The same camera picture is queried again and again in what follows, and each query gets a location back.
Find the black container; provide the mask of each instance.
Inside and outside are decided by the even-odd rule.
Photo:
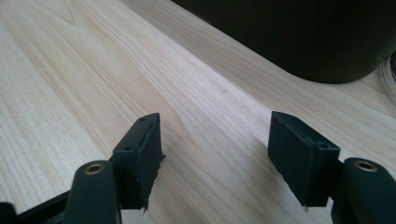
[[[297,77],[353,81],[396,50],[396,0],[173,0]]]

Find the wood grain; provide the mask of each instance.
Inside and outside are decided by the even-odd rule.
[[[145,215],[124,223],[331,223],[266,155],[272,110],[396,174],[396,106],[378,71],[294,77],[168,0],[0,1],[0,201],[68,190],[134,121],[162,116],[167,155]]]

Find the light wood tabletop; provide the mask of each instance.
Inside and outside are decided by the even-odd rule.
[[[295,77],[170,0],[0,1],[0,202],[70,189],[159,112],[148,211],[124,223],[331,223],[267,157],[271,112],[292,114],[396,176],[396,104],[379,70],[342,85]]]

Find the wooden surface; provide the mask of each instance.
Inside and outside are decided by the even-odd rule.
[[[302,80],[169,0],[0,1],[0,201],[18,212],[160,112],[167,157],[148,211],[124,223],[331,223],[332,202],[306,212],[267,158],[273,110],[395,176],[396,104],[378,71]]]

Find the wooden table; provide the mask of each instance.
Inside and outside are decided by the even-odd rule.
[[[340,160],[395,176],[396,104],[379,70],[306,81],[169,0],[0,1],[0,201],[19,213],[160,112],[167,157],[148,211],[124,223],[331,223],[332,202],[306,212],[268,159],[273,110],[327,136]]]

